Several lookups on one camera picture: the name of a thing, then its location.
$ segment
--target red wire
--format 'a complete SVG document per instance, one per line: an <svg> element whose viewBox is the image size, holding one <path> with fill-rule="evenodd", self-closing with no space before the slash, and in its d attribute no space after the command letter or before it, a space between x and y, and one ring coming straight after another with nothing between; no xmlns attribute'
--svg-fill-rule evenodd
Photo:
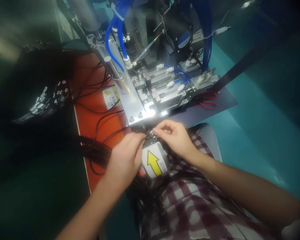
<svg viewBox="0 0 300 240"><path fill-rule="evenodd" d="M211 94L213 95L213 97L207 97L207 96L204 96L204 97L202 97L203 99L216 99L217 96L218 96L215 92L212 92L212 91L205 91L205 92L203 92L203 93L201 93L201 94L205 94L205 93L211 93ZM202 101L202 102L200 102L200 101L199 101L199 103L200 103L200 105L201 105L202 107L204 107L204 108L206 108L206 109L209 109L209 110L215 109L215 108L217 107L217 104L214 103L214 102L208 102L208 101ZM214 105L214 107L208 107L208 106L204 105L204 103Z"/></svg>

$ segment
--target warning label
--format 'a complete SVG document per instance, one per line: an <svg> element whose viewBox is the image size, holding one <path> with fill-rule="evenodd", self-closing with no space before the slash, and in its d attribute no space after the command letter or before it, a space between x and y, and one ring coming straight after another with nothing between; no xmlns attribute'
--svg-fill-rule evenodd
<svg viewBox="0 0 300 240"><path fill-rule="evenodd" d="M102 91L102 94L103 94L103 98L104 98L104 101L106 102L106 105L107 105L107 109L109 110L111 107L113 107L113 105L118 101L119 99L119 95L118 95L118 92L117 92L117 89L116 87L111 87L111 88L108 88L106 90L103 90ZM119 106L121 104L121 101L119 101L117 103L116 106Z"/></svg>
<svg viewBox="0 0 300 240"><path fill-rule="evenodd" d="M142 165L151 178L168 171L160 149L163 151L161 144L156 143L142 150Z"/></svg>

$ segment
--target orange surface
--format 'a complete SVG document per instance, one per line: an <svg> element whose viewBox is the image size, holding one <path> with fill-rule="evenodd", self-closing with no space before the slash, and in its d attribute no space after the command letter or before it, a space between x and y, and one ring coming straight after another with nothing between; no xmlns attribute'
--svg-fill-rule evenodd
<svg viewBox="0 0 300 240"><path fill-rule="evenodd" d="M74 71L74 77L71 89L73 91L73 96L76 97L78 91L76 89L80 89L83 83L86 81L87 77L90 75L91 71L92 74L89 77L89 80L86 84L95 84L98 82L103 81L104 76L104 67L99 69L93 69L99 63L98 58L95 54L85 55L77 59L76 68ZM113 80L109 79L104 86L113 85ZM96 112L103 112L107 110L107 106L104 102L104 98L102 96L102 90L106 88L102 88L97 92L88 95L86 97L82 97L78 99L78 102L86 106L87 108L96 111ZM81 92L81 95L87 94L89 92L94 91L95 89L84 89ZM95 127L98 120L103 117L104 115L123 110L122 105L119 105L112 109L111 111L105 114L94 114L89 112L87 109L83 108L82 106L75 104L75 112L77 116L77 124L79 129L79 134L82 136L86 136L89 138L94 138ZM102 142L106 137L108 137L111 133L123 128L126 126L126 117L124 112L120 112L117 114L110 115L104 118L98 127L98 134L97 140ZM118 132L117 134L113 135L110 139L108 139L105 144L111 148L117 145L124 137L125 134L130 132L130 128ZM84 159L86 164L86 171L88 176L88 182L90 190L92 191L95 186L97 185L98 181L101 179L102 176L95 175L89 165L89 160ZM99 165L92 163L93 168L98 173L103 173L105 170L101 168Z"/></svg>

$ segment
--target red plaid fabric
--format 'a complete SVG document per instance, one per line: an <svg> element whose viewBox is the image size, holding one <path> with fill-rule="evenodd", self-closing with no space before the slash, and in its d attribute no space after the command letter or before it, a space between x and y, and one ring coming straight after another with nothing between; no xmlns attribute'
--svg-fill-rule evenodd
<svg viewBox="0 0 300 240"><path fill-rule="evenodd" d="M191 134L190 138L201 152L213 157L198 134ZM168 159L171 169L166 177L181 171L198 173L174 153L169 154ZM203 176L172 182L160 200L164 212L160 217L155 212L143 217L141 239L274 239Z"/></svg>

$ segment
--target yellow arrow sticker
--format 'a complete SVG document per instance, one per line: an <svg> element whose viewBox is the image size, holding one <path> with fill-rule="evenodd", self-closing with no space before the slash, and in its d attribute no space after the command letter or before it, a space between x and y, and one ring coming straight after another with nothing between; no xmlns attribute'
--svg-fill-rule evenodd
<svg viewBox="0 0 300 240"><path fill-rule="evenodd" d="M156 174L156 176L159 176L162 171L157 163L159 159L153 155L149 150L148 150L148 165L151 165L151 168L153 170L153 172Z"/></svg>
<svg viewBox="0 0 300 240"><path fill-rule="evenodd" d="M106 97L108 97L109 96L109 94L111 93L111 92L109 92L109 91L106 91L106 92L104 92L105 94L106 94Z"/></svg>

